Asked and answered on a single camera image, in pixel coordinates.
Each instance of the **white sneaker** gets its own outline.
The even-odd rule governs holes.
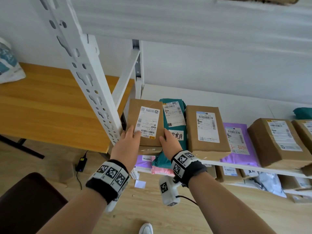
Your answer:
[[[143,224],[138,234],[153,234],[152,224],[150,223]]]

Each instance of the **hand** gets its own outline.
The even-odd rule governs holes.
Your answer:
[[[130,126],[127,133],[123,131],[120,140],[112,149],[111,159],[121,162],[130,173],[138,158],[138,147],[140,145],[141,131],[133,136],[133,126]]]
[[[159,137],[163,152],[165,156],[171,161],[172,157],[182,150],[182,147],[177,138],[172,133],[165,129],[166,139],[162,136]]]

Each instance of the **chair seat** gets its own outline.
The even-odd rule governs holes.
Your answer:
[[[67,200],[39,173],[30,173],[0,197],[0,233],[35,234]]]

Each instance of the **wooden tabletop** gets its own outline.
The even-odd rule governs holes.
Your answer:
[[[106,153],[110,143],[69,70],[20,63],[26,78],[0,85],[0,134]],[[106,76],[110,91],[118,77]],[[134,80],[118,108],[122,115]]]

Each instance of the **black wrist strap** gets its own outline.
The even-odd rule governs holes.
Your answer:
[[[188,187],[188,182],[193,176],[207,171],[206,166],[188,150],[177,153],[171,159],[171,164],[174,174],[186,187]]]
[[[128,179],[126,167],[121,162],[111,159],[102,164],[85,186],[98,192],[109,204],[121,195]]]

